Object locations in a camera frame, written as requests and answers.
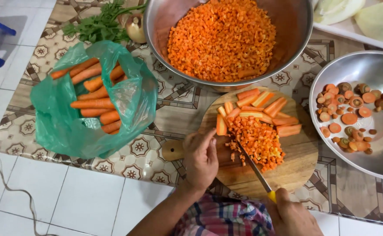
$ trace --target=hand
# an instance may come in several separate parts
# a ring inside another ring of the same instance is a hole
[[[216,129],[205,134],[192,133],[183,142],[185,181],[202,194],[215,179],[219,163],[216,155]]]
[[[276,191],[277,205],[272,201],[266,204],[272,218],[273,228],[278,236],[324,236],[317,220],[299,202],[289,200],[284,188]]]

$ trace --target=cutting board handle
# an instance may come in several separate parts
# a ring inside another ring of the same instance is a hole
[[[182,140],[168,140],[162,147],[163,158],[166,161],[175,161],[184,158]]]

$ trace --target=parsley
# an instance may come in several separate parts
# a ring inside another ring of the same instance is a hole
[[[114,0],[113,3],[107,3],[101,7],[101,13],[98,16],[91,16],[82,19],[78,25],[69,24],[63,30],[64,35],[73,37],[79,33],[78,38],[81,41],[90,41],[95,43],[102,40],[111,40],[113,42],[129,41],[130,38],[126,29],[121,29],[116,17],[121,14],[129,13],[132,10],[143,9],[146,4],[122,8],[125,0]]]

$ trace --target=patterned tablecloth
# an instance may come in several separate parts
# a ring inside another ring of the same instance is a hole
[[[84,17],[96,15],[108,0],[57,0],[46,28],[0,123],[0,152],[25,158],[71,165],[103,173],[175,186],[185,170],[180,161],[167,162],[161,145],[170,139],[183,139],[200,126],[205,110],[221,94],[192,86],[163,66],[147,45],[125,44],[134,57],[143,59],[158,79],[155,121],[137,138],[107,159],[83,160],[54,153],[36,143],[35,111],[30,91],[52,70],[69,47],[79,40],[63,36],[61,28]],[[143,0],[127,0],[126,7]],[[305,50],[283,71],[257,85],[280,90],[297,102],[308,104],[309,89],[321,67],[317,62],[369,46],[314,30]],[[216,194],[241,199],[219,181],[211,185]],[[360,172],[337,157],[324,143],[319,144],[315,172],[292,194],[309,209],[383,223],[383,179]]]

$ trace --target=metal bowl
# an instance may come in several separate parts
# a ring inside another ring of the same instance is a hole
[[[316,129],[324,142],[331,150],[344,161],[353,167],[373,176],[383,178],[383,111],[373,112],[368,118],[359,118],[358,122],[352,126],[355,128],[376,129],[376,135],[370,135],[368,131],[364,132],[365,137],[372,137],[371,148],[373,154],[367,155],[364,152],[345,153],[337,144],[331,141],[332,137],[347,137],[344,133],[344,125],[341,119],[331,120],[329,122],[321,122],[319,120],[316,98],[323,91],[324,86],[328,83],[337,85],[341,82],[348,82],[352,88],[358,83],[366,83],[371,90],[378,89],[383,92],[383,52],[381,51],[362,51],[347,54],[339,57],[327,64],[317,75],[309,94],[309,107],[312,120]],[[375,108],[373,104],[365,104],[369,109]],[[332,134],[330,138],[325,138],[321,132],[321,126],[328,126],[330,123],[336,122],[342,126],[339,134]]]
[[[206,2],[207,0],[148,0],[144,15],[146,41],[158,60],[176,74],[186,78],[194,86],[206,90],[234,91],[277,74],[301,54],[312,32],[312,5],[309,0],[256,0],[259,8],[268,11],[268,16],[276,26],[277,32],[273,58],[266,73],[241,82],[221,83],[201,80],[188,76],[170,65],[167,44],[171,27],[175,27],[190,8]]]

